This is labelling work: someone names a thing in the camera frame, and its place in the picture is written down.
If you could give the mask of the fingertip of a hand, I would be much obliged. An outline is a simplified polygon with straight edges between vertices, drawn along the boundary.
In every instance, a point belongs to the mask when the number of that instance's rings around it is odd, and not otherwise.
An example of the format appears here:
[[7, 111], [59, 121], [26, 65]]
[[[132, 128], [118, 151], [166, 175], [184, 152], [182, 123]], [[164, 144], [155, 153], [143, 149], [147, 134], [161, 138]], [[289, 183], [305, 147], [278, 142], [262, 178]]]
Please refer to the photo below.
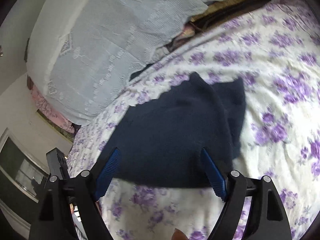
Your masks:
[[171, 240], [188, 240], [188, 237], [179, 229], [175, 229]]

